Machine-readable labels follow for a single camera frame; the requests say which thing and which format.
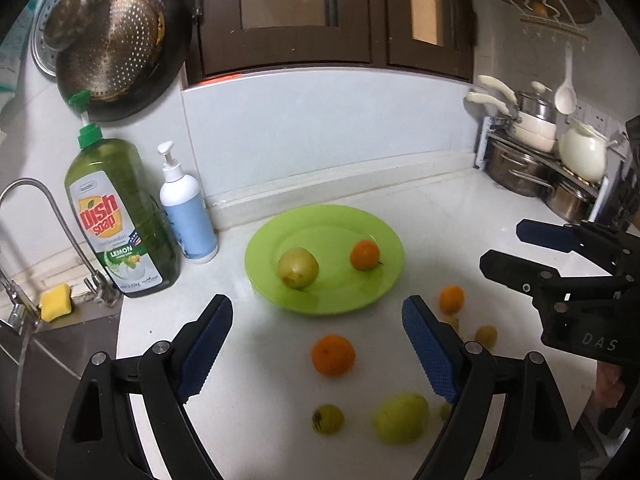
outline yellow sponge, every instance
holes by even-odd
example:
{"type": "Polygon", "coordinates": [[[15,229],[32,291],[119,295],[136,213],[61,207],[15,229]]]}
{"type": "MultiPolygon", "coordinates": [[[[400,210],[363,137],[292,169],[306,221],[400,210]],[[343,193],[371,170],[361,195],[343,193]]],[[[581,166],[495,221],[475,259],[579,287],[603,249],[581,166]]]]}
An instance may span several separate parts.
{"type": "Polygon", "coordinates": [[[48,322],[71,312],[71,288],[66,284],[43,292],[40,297],[40,317],[48,322]]]}

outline blue lotion bottle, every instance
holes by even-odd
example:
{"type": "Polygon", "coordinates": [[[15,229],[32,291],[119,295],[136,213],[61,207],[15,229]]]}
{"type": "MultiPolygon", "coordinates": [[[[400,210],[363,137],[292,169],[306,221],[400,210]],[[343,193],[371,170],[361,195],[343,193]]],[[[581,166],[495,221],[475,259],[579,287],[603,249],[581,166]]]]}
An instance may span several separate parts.
{"type": "Polygon", "coordinates": [[[184,174],[180,163],[171,156],[174,144],[163,142],[158,153],[164,156],[165,183],[160,189],[160,202],[171,223],[182,254],[193,263],[204,264],[218,252],[218,239],[207,213],[200,184],[184,174]]]}

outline countertop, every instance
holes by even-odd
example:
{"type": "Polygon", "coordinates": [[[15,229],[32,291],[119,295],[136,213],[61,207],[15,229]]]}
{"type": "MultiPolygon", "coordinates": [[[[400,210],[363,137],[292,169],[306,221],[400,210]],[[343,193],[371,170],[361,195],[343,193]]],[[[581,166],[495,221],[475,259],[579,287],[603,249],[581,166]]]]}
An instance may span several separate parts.
{"type": "MultiPolygon", "coordinates": [[[[220,252],[209,263],[183,263],[171,288],[126,299],[120,317],[117,357],[142,354],[155,341],[171,340],[196,319],[215,294],[226,294],[234,322],[202,392],[186,405],[194,428],[226,480],[413,478],[442,422],[436,396],[402,329],[402,300],[420,294],[437,309],[443,286],[465,290],[460,333],[498,329],[494,353],[521,358],[538,350],[549,362],[572,424],[586,405],[596,363],[546,348],[530,298],[484,279],[480,256],[489,249],[530,258],[563,276],[603,275],[577,254],[558,253],[518,241],[522,218],[561,224],[542,201],[499,187],[484,173],[466,170],[408,182],[336,201],[366,210],[398,233],[406,251],[404,271],[375,304],[337,317],[305,317],[272,305],[252,290],[244,273],[244,250],[268,219],[220,233],[220,252]],[[347,375],[327,379],[313,369],[309,349],[327,333],[350,339],[356,365],[347,375]],[[400,391],[419,392],[431,406],[426,436],[408,446],[377,441],[372,414],[400,391]],[[312,430],[313,410],[340,406],[344,429],[327,437],[312,430]]],[[[485,432],[468,478],[481,475],[500,417],[494,397],[485,432]]],[[[170,478],[162,462],[142,399],[132,396],[140,438],[156,478],[170,478]]]]}

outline metal bolt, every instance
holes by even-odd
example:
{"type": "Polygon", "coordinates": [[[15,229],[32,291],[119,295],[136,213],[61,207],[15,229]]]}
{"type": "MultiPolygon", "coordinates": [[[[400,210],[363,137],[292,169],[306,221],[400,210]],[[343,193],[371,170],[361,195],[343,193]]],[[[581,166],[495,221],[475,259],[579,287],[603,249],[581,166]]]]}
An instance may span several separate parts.
{"type": "Polygon", "coordinates": [[[529,352],[529,359],[532,363],[535,363],[537,365],[541,365],[543,362],[545,362],[545,358],[540,352],[529,352]]]}
{"type": "Polygon", "coordinates": [[[473,355],[478,355],[482,353],[482,345],[475,341],[469,341],[465,344],[465,350],[473,355]]]}
{"type": "Polygon", "coordinates": [[[101,365],[103,362],[106,361],[106,359],[107,359],[107,354],[105,354],[104,352],[97,352],[91,356],[91,362],[96,366],[101,365]]]}
{"type": "Polygon", "coordinates": [[[158,341],[151,347],[154,354],[164,354],[169,349],[170,343],[168,341],[158,341]]]}

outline stainless steel sink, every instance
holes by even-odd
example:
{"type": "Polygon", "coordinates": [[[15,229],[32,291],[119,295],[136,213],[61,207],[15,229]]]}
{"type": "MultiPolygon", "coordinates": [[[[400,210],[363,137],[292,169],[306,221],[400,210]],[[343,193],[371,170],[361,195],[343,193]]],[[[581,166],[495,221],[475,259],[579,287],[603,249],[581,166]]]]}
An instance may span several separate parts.
{"type": "Polygon", "coordinates": [[[38,476],[54,477],[66,413],[89,359],[98,351],[115,357],[121,304],[89,301],[25,336],[14,389],[15,441],[38,476]]]}

